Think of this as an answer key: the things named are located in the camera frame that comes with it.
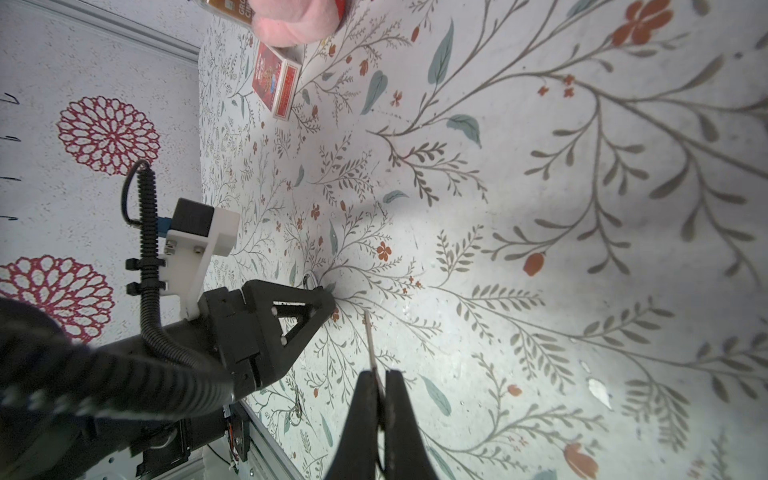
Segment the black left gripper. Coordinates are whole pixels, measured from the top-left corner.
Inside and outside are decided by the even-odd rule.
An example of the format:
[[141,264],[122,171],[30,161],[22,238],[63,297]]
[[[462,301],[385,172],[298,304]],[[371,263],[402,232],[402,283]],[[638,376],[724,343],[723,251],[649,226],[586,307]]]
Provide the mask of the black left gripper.
[[198,307],[218,355],[243,399],[281,380],[336,309],[333,295],[261,280],[218,288]]

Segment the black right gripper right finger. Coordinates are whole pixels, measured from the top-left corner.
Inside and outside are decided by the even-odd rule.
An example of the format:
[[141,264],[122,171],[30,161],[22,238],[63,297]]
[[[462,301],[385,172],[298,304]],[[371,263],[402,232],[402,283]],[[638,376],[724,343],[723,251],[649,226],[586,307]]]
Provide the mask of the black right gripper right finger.
[[386,479],[438,479],[400,371],[389,370],[385,375],[383,426]]

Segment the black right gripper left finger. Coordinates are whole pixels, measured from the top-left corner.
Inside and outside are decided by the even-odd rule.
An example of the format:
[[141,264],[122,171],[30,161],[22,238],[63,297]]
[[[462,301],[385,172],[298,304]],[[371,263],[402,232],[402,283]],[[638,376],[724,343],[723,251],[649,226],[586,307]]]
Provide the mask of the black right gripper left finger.
[[371,371],[357,380],[350,409],[333,461],[326,473],[329,480],[376,477],[379,426],[378,386]]

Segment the silver key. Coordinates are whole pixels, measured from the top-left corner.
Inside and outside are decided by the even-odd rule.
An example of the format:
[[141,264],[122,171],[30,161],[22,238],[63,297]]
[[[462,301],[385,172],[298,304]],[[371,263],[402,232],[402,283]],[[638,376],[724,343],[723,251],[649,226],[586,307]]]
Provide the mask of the silver key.
[[378,373],[378,365],[377,365],[375,347],[373,342],[373,329],[372,329],[372,324],[370,320],[370,315],[367,310],[364,311],[363,321],[364,321],[364,327],[365,327],[366,338],[367,338],[370,372],[372,373],[375,381],[375,386],[377,389],[377,395],[379,397],[379,400],[382,400],[384,398],[384,391],[383,391],[382,381]]

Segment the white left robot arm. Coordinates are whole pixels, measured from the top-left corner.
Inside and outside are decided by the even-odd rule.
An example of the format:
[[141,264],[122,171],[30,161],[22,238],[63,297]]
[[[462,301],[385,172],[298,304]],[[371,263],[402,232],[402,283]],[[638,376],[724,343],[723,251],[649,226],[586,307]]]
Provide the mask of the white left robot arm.
[[138,451],[284,377],[335,308],[324,288],[252,280],[200,299],[198,319],[166,328],[198,363],[153,353],[134,336],[72,342],[43,311],[1,302],[1,475],[75,479],[102,458]]

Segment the red playing card box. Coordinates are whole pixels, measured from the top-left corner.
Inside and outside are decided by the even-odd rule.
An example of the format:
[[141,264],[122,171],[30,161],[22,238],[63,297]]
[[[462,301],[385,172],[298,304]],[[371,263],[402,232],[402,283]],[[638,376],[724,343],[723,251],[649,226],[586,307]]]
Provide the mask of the red playing card box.
[[258,42],[252,89],[274,118],[289,120],[301,70],[302,65],[292,50]]

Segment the pink plush toy red dress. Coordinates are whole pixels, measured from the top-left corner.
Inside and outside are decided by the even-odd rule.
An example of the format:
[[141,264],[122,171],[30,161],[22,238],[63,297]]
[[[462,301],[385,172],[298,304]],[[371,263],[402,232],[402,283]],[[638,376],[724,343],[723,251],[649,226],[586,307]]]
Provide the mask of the pink plush toy red dress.
[[294,47],[321,41],[339,28],[345,0],[250,0],[254,35],[271,47]]

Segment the amber spice jar black lid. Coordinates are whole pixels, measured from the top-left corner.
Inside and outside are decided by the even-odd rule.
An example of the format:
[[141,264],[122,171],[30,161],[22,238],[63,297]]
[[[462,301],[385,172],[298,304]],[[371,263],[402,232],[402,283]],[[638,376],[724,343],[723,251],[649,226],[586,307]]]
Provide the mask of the amber spice jar black lid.
[[251,25],[253,11],[247,0],[198,0],[198,3],[214,15],[247,27]]

